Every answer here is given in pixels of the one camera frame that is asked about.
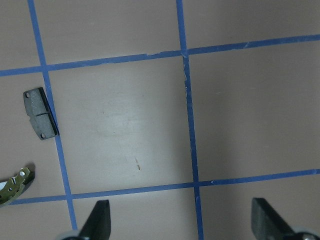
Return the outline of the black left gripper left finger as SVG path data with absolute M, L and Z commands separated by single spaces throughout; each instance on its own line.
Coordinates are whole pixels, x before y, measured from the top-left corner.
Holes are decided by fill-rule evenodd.
M 111 211 L 109 200 L 96 202 L 78 237 L 81 240 L 108 240 L 111 235 Z

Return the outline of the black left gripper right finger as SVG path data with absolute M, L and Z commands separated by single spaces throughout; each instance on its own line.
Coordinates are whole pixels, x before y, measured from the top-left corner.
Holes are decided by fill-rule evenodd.
M 300 239 L 300 234 L 294 232 L 264 198 L 251 201 L 251 230 L 257 240 Z

